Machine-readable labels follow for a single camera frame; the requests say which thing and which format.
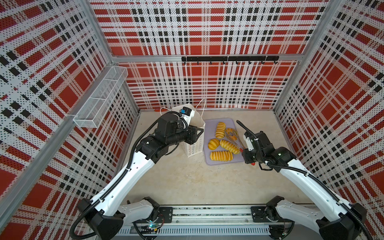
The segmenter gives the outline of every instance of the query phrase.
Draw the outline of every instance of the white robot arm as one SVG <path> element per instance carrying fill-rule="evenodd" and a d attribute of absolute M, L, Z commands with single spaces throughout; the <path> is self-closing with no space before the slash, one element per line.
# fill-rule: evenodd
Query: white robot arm
<path fill-rule="evenodd" d="M 109 240 L 118 233 L 124 222 L 132 223 L 139 219 L 156 220 L 159 205 L 149 197 L 134 204 L 122 206 L 120 204 L 140 177 L 166 155 L 170 146 L 177 147 L 181 142 L 193 144 L 198 140 L 204 130 L 189 126 L 193 115 L 194 111 L 187 107 L 180 112 L 167 112 L 136 140 L 128 163 L 123 169 L 92 199 L 83 199 L 78 204 L 81 215 L 70 228 L 71 238 L 86 239 L 97 234 L 102 240 Z M 144 137 L 156 124 L 154 133 Z M 76 226 L 83 219 L 94 230 L 93 233 L 87 235 L 75 233 Z"/>
<path fill-rule="evenodd" d="M 246 130 L 244 140 L 248 148 L 242 152 L 245 163 L 258 162 L 261 170 L 280 172 L 298 186 L 318 207 L 318 209 L 309 209 L 276 196 L 266 204 L 269 220 L 290 219 L 316 231 L 325 240 L 353 240 L 361 231 L 368 239 L 372 239 L 363 224 L 367 214 L 366 209 L 360 204 L 352 205 L 329 189 L 287 148 L 275 149 L 265 133 L 261 131 L 254 134 L 240 121 L 237 123 Z M 270 168 L 263 169 L 262 163 Z"/>

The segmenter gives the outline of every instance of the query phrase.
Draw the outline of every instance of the white paper bag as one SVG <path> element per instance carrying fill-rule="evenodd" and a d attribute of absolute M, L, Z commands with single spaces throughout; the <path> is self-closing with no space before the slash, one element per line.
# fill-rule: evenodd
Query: white paper bag
<path fill-rule="evenodd" d="M 195 115 L 191 118 L 191 121 L 190 121 L 189 125 L 205 129 L 205 122 L 204 122 L 204 120 L 202 118 L 204 110 L 203 110 L 203 112 L 200 115 L 200 113 L 198 113 L 196 111 L 196 109 L 192 106 L 192 104 L 187 103 L 187 104 L 184 104 L 184 105 L 173 107 L 171 109 L 171 111 L 179 112 L 183 107 L 187 107 L 187 108 L 190 108 L 193 111 L 195 111 Z M 183 146 L 184 152 L 187 155 L 187 157 L 192 157 L 193 155 L 196 155 L 196 154 L 202 152 L 203 151 L 203 146 L 204 146 L 204 132 L 200 135 L 199 139 L 194 144 L 189 145 L 186 142 L 181 142 L 180 145 Z"/>

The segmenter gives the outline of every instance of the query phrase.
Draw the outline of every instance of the yellow bread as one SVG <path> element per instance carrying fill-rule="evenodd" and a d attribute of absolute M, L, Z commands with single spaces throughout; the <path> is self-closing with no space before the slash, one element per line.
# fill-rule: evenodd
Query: yellow bread
<path fill-rule="evenodd" d="M 209 155 L 209 158 L 212 161 L 227 162 L 227 161 L 232 161 L 233 155 L 229 151 L 218 151 L 218 152 L 211 152 L 211 154 Z"/>
<path fill-rule="evenodd" d="M 238 147 L 236 147 L 233 143 L 228 142 L 227 140 L 220 140 L 220 146 L 224 148 L 225 150 L 228 150 L 234 154 L 239 154 L 240 150 Z"/>
<path fill-rule="evenodd" d="M 220 142 L 219 140 L 217 140 L 216 138 L 214 139 L 211 139 L 208 143 L 208 148 L 210 150 L 215 150 L 218 146 L 220 146 Z"/>
<path fill-rule="evenodd" d="M 222 139 L 224 137 L 224 131 L 225 131 L 225 123 L 219 122 L 216 127 L 215 137 L 218 139 Z"/>

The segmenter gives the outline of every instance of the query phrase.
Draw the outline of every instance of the plaid panel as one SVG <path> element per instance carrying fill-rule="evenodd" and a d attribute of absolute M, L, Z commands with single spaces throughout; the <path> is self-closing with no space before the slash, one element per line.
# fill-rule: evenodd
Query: plaid panel
<path fill-rule="evenodd" d="M 0 3 L 0 197 L 106 60 L 77 1 Z"/>
<path fill-rule="evenodd" d="M 339 7 L 300 80 L 277 111 L 302 163 L 367 210 L 384 237 L 384 3 Z"/>
<path fill-rule="evenodd" d="M 121 63 L 141 109 L 171 108 L 207 99 L 209 108 L 272 109 L 295 61 Z"/>
<path fill-rule="evenodd" d="M 119 90 L 101 126 L 75 127 L 0 235 L 5 239 L 70 239 L 77 204 L 110 182 L 134 120 Z M 84 222 L 76 233 L 89 229 Z"/>
<path fill-rule="evenodd" d="M 328 3 L 90 2 L 116 56 L 302 53 Z"/>

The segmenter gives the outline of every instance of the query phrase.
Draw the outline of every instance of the white wire basket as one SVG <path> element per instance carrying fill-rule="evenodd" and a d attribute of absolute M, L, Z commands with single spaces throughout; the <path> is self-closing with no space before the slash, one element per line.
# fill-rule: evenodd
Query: white wire basket
<path fill-rule="evenodd" d="M 127 68 L 111 67 L 99 86 L 81 107 L 74 122 L 79 127 L 98 128 L 127 76 Z"/>

